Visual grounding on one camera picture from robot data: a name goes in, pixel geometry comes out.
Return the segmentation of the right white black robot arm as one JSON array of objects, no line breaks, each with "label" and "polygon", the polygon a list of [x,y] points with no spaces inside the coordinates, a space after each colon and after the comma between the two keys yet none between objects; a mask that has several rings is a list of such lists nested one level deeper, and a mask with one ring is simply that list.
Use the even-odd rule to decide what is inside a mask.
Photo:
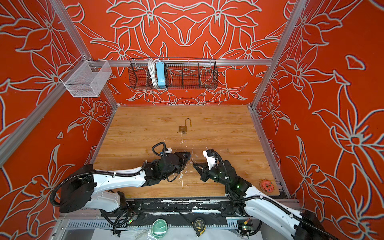
[{"label": "right white black robot arm", "polygon": [[288,240],[336,240],[314,213],[287,207],[262,193],[240,177],[228,160],[213,149],[203,152],[206,163],[194,163],[201,180],[213,180],[225,186],[226,197],[244,212],[268,225]]}]

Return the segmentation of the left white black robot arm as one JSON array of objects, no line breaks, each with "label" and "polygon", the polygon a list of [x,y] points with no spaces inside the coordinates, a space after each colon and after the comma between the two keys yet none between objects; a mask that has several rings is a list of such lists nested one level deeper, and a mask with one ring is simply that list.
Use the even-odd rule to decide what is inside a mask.
[{"label": "left white black robot arm", "polygon": [[180,174],[191,159],[189,152],[173,152],[166,143],[157,143],[152,150],[158,158],[145,161],[141,167],[119,170],[95,170],[92,164],[58,183],[50,194],[50,203],[60,213],[81,209],[99,209],[107,213],[127,207],[125,194],[115,192],[121,188],[141,188],[169,181],[170,176]]}]

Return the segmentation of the brass padlock long shackle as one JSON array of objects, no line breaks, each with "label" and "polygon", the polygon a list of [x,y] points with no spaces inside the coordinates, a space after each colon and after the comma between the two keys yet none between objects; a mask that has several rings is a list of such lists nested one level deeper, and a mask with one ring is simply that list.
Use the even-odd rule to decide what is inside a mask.
[{"label": "brass padlock long shackle", "polygon": [[186,134],[188,132],[188,124],[190,127],[192,126],[192,120],[190,118],[186,118],[184,125],[179,126],[179,132],[181,134]]}]

